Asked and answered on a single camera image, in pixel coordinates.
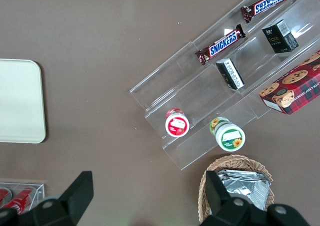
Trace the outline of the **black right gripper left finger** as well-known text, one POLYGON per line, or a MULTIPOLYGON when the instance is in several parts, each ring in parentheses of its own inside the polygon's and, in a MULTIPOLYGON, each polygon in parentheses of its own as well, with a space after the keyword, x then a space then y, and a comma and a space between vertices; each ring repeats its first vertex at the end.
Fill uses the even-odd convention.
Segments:
POLYGON ((77 225, 94 196, 93 173, 83 171, 57 199, 32 210, 35 225, 77 225))

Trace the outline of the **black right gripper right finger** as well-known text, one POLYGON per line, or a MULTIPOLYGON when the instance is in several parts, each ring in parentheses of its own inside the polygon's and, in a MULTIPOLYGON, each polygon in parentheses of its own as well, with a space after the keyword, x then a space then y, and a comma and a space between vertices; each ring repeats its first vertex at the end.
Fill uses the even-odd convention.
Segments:
POLYGON ((231 197, 214 171, 206 172, 206 196, 212 214, 201 225, 250 225, 251 205, 231 197))

